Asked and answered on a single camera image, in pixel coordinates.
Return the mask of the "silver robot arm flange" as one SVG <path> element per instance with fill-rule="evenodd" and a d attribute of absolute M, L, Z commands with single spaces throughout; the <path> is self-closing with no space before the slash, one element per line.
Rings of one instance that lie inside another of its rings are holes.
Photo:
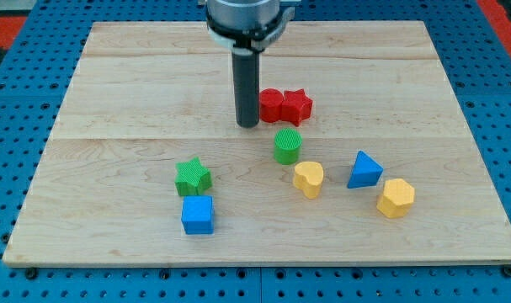
<path fill-rule="evenodd" d="M 295 17 L 295 8 L 280 0 L 207 0 L 210 37 L 233 54 L 261 53 L 276 42 Z"/>

